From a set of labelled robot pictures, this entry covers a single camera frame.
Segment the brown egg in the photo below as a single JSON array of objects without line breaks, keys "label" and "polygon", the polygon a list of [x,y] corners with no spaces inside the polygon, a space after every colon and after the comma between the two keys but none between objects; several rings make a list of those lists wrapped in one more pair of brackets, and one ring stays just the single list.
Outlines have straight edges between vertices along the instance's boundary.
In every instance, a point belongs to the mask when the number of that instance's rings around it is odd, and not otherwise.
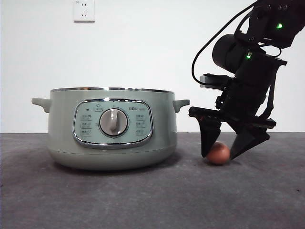
[{"label": "brown egg", "polygon": [[215,165],[223,165],[230,159],[230,149],[221,142],[215,142],[206,158]]}]

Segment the electrical socket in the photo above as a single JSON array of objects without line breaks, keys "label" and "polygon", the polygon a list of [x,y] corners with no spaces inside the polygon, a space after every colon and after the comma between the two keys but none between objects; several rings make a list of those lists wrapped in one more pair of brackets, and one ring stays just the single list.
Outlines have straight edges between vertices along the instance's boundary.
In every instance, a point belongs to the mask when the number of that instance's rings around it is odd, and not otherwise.
[{"label": "electrical socket", "polygon": [[95,22],[95,0],[74,1],[74,22]]}]

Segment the metal rim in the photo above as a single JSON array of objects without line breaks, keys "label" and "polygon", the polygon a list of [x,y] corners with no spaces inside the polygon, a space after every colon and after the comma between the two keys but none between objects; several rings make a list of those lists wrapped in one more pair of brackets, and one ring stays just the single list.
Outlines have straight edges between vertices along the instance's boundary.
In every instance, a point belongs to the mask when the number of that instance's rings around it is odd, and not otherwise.
[{"label": "metal rim", "polygon": [[57,88],[51,90],[51,92],[59,91],[82,91],[82,90],[102,90],[102,91],[143,91],[143,92],[161,92],[161,93],[172,93],[171,91],[146,89],[146,88],[125,88],[125,87],[68,87],[68,88]]}]

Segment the black robotic arm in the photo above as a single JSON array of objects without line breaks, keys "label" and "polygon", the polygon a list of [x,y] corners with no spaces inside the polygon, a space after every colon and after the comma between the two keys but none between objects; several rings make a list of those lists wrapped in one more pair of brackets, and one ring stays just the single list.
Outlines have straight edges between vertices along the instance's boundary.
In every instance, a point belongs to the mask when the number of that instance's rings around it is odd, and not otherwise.
[{"label": "black robotic arm", "polygon": [[[217,110],[199,107],[189,110],[189,116],[199,122],[203,157],[217,140],[221,122],[227,122],[237,133],[230,151],[231,159],[268,140],[267,129],[276,125],[269,118],[273,109],[276,73],[287,62],[268,55],[262,47],[274,46],[281,51],[281,48],[291,46],[305,26],[305,0],[258,0],[233,19],[251,7],[253,9],[242,19],[235,33],[221,37],[213,49],[214,63],[234,73],[234,77],[204,74],[203,81],[199,81],[194,76],[194,64],[199,54],[228,23],[198,52],[192,65],[192,75],[198,83],[223,91],[216,99]],[[242,33],[240,28],[248,18],[249,28],[247,33]],[[260,116],[256,116],[268,88],[267,107]]]}]

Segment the black cable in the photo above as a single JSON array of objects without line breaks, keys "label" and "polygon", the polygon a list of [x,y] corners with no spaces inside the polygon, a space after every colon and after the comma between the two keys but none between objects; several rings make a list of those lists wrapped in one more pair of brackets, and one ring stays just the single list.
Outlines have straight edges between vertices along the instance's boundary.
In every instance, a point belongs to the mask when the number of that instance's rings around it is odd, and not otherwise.
[{"label": "black cable", "polygon": [[[258,45],[258,46],[255,46],[255,48],[262,48],[262,47],[266,47],[266,46],[272,46],[273,47],[273,45],[271,45],[271,44],[260,44],[260,45]],[[276,56],[273,56],[273,57],[279,57],[281,54],[282,54],[282,49],[281,48],[279,48],[279,47],[277,47],[279,50],[280,50],[280,53],[278,54],[278,55],[276,55]]]},{"label": "black cable", "polygon": [[242,15],[244,12],[246,12],[247,10],[249,10],[250,8],[252,8],[256,3],[260,2],[261,0],[258,0],[254,3],[252,3],[250,6],[248,6],[247,8],[245,8],[244,10],[240,11],[238,14],[236,14],[231,20],[229,20],[218,32],[217,34],[215,34],[205,45],[204,47],[201,48],[201,50],[199,50],[199,52],[196,54],[194,60],[193,60],[193,63],[192,63],[192,77],[193,79],[199,83],[199,84],[202,84],[202,85],[215,85],[215,86],[218,86],[219,84],[218,83],[203,83],[201,81],[199,81],[198,79],[196,79],[195,77],[195,74],[194,74],[194,68],[195,68],[195,63],[199,57],[199,55],[203,52],[203,50],[222,32],[225,30],[225,28],[228,27],[228,25],[230,25],[237,17],[239,17],[240,15]]},{"label": "black cable", "polygon": [[280,53],[278,54],[278,55],[276,55],[276,56],[273,56],[273,57],[278,57],[278,56],[280,56],[281,54],[282,54],[282,49],[281,48],[278,48],[279,50],[280,50]]}]

